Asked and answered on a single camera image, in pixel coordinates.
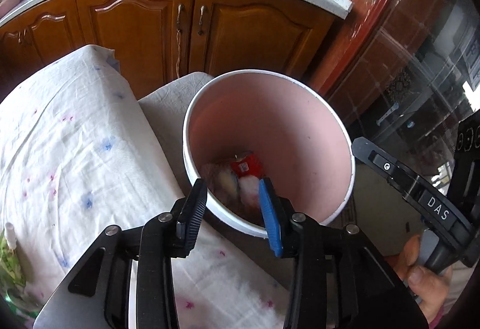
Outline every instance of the trash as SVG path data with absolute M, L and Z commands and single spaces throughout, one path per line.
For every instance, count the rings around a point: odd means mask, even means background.
M 258 190 L 265 174 L 255 154 L 245 152 L 233 159 L 204 164 L 199 172 L 226 208 L 246 221 L 264 226 Z
M 0 234 L 0 297 L 5 299 L 11 311 L 26 327 L 31 327 L 42 306 L 25 293 L 26 280 L 16 247 L 14 226 L 7 222 Z

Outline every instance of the screw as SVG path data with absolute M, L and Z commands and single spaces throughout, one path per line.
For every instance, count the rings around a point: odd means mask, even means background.
M 300 223 L 300 222 L 303 222 L 306 219 L 307 219 L 307 217 L 303 213 L 295 213 L 295 214 L 292 215 L 292 220 L 294 220 L 295 222 Z
M 161 213 L 159 216 L 158 216 L 158 220 L 160 222 L 168 222 L 168 221 L 171 221 L 173 218 L 173 215 L 171 215 L 170 213 Z
M 119 232 L 120 228 L 115 225 L 108 226 L 105 229 L 105 234 L 106 235 L 116 235 Z
M 357 225 L 354 225 L 353 223 L 351 223 L 350 225 L 347 225 L 345 229 L 349 235 L 356 235 L 360 231 L 360 228 Z

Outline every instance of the pink bucket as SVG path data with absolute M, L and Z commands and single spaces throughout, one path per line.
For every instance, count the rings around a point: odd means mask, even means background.
M 216 77 L 195 95 L 183 124 L 183 159 L 191 183 L 201 165 L 253 151 L 279 196 L 323 225 L 344 208 L 353 188 L 350 138 L 314 91 L 282 74 L 246 69 Z M 207 207 L 231 227 L 258 237 L 266 230 L 221 204 Z

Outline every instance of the human hand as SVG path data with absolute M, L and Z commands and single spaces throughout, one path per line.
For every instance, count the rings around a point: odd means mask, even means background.
M 453 270 L 450 266 L 443 276 L 435 275 L 429 269 L 415 265 L 419 253 L 420 235 L 415 235 L 403 247 L 394 270 L 400 279 L 407 279 L 410 289 L 422 298 L 420 309 L 431 323 L 447 298 Z

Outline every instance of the wooden cabinet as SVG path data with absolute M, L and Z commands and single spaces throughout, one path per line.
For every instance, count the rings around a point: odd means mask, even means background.
M 333 19 L 301 0 L 195 0 L 189 72 L 256 68 L 300 78 Z
M 85 44 L 113 49 L 140 99 L 196 71 L 300 79 L 334 17 L 302 0 L 48 0 L 0 28 L 0 55 L 19 83 Z
M 0 28 L 0 55 L 18 84 L 84 45 L 75 0 L 48 0 Z
M 34 45 L 43 66 L 85 45 L 75 0 L 48 0 L 20 17 L 25 43 Z
M 77 0 L 77 5 L 86 43 L 115 50 L 121 74 L 140 99 L 177 78 L 179 58 L 178 74 L 187 73 L 192 2 Z
M 8 76 L 17 84 L 43 66 L 35 46 L 26 40 L 26 29 L 20 18 L 0 28 L 0 59 L 4 71 L 8 71 Z
M 7 63 L 0 56 L 0 102 L 15 88 Z

